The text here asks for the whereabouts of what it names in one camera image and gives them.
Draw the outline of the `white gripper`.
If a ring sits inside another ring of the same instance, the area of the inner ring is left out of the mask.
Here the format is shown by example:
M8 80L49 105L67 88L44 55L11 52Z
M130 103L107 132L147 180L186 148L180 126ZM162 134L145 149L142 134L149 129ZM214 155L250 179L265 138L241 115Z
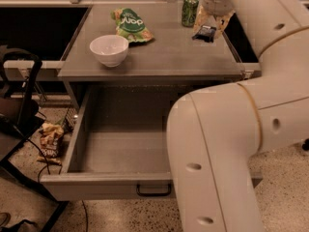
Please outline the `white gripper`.
M200 0L193 32L197 33L204 25L212 26L211 16L215 15L216 32L214 37L218 39L228 26L234 13L235 10L230 0Z

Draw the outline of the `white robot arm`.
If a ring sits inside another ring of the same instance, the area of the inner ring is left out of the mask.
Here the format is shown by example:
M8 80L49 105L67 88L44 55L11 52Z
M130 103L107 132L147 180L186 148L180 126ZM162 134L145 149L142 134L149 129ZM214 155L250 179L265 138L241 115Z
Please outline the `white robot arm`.
M259 77L188 93L167 150L183 232L265 232L248 160L308 136L309 12L299 0L230 0Z

